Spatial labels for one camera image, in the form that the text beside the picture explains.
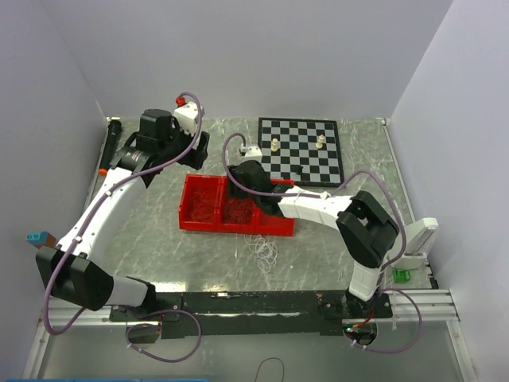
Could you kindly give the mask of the red three-compartment plastic tray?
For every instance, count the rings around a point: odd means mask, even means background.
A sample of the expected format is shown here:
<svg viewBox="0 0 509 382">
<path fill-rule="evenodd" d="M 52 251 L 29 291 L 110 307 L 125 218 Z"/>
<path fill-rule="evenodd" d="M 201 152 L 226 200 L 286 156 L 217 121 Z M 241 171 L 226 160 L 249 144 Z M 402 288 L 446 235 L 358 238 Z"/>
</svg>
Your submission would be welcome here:
<svg viewBox="0 0 509 382">
<path fill-rule="evenodd" d="M 294 219 L 270 216 L 249 199 L 227 196 L 227 178 L 187 174 L 179 206 L 179 227 L 188 231 L 292 236 Z"/>
</svg>

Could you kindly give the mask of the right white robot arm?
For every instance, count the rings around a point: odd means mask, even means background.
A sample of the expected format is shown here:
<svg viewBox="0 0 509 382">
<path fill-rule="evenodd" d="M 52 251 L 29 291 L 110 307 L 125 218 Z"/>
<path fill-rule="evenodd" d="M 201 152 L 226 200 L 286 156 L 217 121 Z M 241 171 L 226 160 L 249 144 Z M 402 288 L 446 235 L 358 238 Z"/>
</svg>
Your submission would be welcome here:
<svg viewBox="0 0 509 382">
<path fill-rule="evenodd" d="M 384 260 L 402 231 L 396 211 L 389 214 L 363 190 L 354 196 L 340 196 L 275 183 L 256 160 L 226 166 L 225 170 L 230 197 L 250 198 L 270 216 L 307 220 L 337 230 L 354 261 L 346 292 L 348 310 L 361 318 L 374 309 Z"/>
</svg>

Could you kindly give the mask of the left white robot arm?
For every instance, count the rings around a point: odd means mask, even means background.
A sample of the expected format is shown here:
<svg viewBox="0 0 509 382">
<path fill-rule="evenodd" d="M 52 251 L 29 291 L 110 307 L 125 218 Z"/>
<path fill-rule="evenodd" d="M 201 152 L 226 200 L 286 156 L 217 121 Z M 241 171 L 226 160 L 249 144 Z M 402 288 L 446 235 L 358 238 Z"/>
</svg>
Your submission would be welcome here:
<svg viewBox="0 0 509 382">
<path fill-rule="evenodd" d="M 101 268 L 105 251 L 136 200 L 159 174 L 159 165 L 175 159 L 195 170 L 207 158 L 209 135 L 196 130 L 201 112 L 194 102 L 173 112 L 149 109 L 116 153 L 103 185 L 74 227 L 53 246 L 36 254 L 42 281 L 50 294 L 89 310 L 128 306 L 138 319 L 156 313 L 152 284 L 118 277 Z"/>
</svg>

